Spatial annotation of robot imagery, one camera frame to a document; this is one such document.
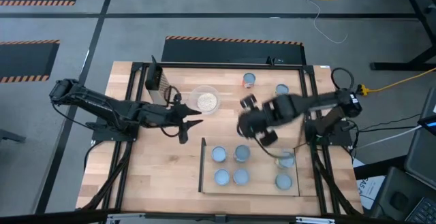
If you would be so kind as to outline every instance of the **hazard tape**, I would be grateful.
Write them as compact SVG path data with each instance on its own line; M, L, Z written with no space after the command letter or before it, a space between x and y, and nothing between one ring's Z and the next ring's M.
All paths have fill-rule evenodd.
M2 77L0 78L0 83L7 82L37 82L37 81L47 81L49 75L37 75L37 76L12 76L12 77Z
M70 0L0 0L0 6L72 6Z
M259 39L233 39L225 37L187 37L187 36L167 36L166 39L179 40L198 40L198 41L218 41L218 42L238 42L238 43L257 43L257 44L292 44L302 46L302 42L293 41L275 41L275 40L259 40Z
M34 41L12 41L0 42L0 45L6 44L60 44L61 40L34 40Z

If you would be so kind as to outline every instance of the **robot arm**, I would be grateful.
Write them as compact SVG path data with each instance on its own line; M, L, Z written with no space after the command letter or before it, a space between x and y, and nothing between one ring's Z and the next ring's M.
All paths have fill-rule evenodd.
M260 138L260 142L264 146L269 146L277 140L273 127L290 123L303 113L333 108L326 116L313 122L316 133L326 135L342 118L356 117L362 111L356 95L348 89L311 97L295 94L279 95L265 101L261 110L255 107L255 103L254 95L240 101L241 106L247 110L239 115L237 130L246 138L256 138L256 135L263 133L264 137Z
M57 81L50 93L50 99L54 105L78 106L105 120L109 130L120 133L128 130L132 125L148 128L179 127L177 135L181 144L188 140L187 130L202 122L201 120L183 122L186 116L201 114L201 112L180 104L180 94L175 96L174 105L167 109L144 101L119 101L91 91L77 80L64 79ZM87 123L87 125L92 129L102 126L96 123Z

